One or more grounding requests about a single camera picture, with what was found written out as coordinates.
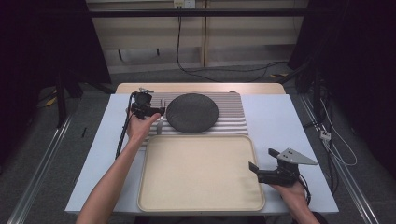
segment striped placemat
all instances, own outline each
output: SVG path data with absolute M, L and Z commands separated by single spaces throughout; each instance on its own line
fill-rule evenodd
M 244 108 L 241 96 L 236 92 L 196 92 L 212 99 L 219 109 L 219 118 L 216 124 L 206 132 L 197 134 L 248 134 L 248 126 L 245 119 Z M 151 107 L 160 107 L 161 99 L 165 100 L 168 106 L 175 98 L 185 93 L 151 93 Z M 157 134 L 157 122 L 150 128 L 148 137 L 143 145 L 146 145 L 149 138 Z M 176 131 L 166 120 L 166 113 L 163 116 L 163 134 L 186 134 Z

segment person's right arm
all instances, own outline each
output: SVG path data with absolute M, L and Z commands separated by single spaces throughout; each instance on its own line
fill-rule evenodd
M 291 216 L 299 224 L 319 223 L 306 203 L 304 187 L 299 182 L 296 182 L 289 188 L 279 185 L 271 185 L 271 187 L 280 193 L 283 201 L 289 208 Z

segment horizontal bar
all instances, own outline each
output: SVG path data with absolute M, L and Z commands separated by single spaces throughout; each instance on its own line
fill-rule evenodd
M 112 9 L 71 11 L 48 9 L 38 14 L 44 17 L 296 17 L 296 16 L 326 16 L 333 15 L 334 9 L 310 8 L 265 8 L 265 9 L 213 9 L 213 8 L 186 8 L 186 9 Z

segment black round plate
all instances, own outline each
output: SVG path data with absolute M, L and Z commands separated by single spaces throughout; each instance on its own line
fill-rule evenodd
M 183 133 L 201 133 L 215 125 L 219 117 L 216 103 L 209 97 L 188 93 L 175 98 L 166 108 L 166 119 Z

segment table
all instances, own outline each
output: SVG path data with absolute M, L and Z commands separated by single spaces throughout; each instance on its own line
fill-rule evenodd
M 117 94 L 110 98 L 106 112 L 92 143 L 92 148 L 81 171 L 78 182 L 65 209 L 78 213 L 97 181 L 114 161 L 115 148 L 124 120 L 124 107 L 129 94 L 139 87 L 156 92 L 186 91 L 238 91 L 247 120 L 248 135 L 253 141 L 258 165 L 261 169 L 275 170 L 276 160 L 268 155 L 269 147 L 283 151 L 291 147 L 317 161 L 309 145 L 294 106 L 283 88 L 275 83 L 128 83 L 120 84 Z M 183 212 L 144 213 L 137 206 L 138 190 L 145 158 L 144 148 L 139 149 L 127 176 L 120 199 L 114 209 L 139 216 L 262 216 L 288 213 L 276 190 L 262 184 L 266 204 L 258 212 Z M 310 208 L 320 213 L 336 213 L 337 205 L 330 193 L 319 166 L 301 165 L 300 171 L 308 182 L 312 194 Z

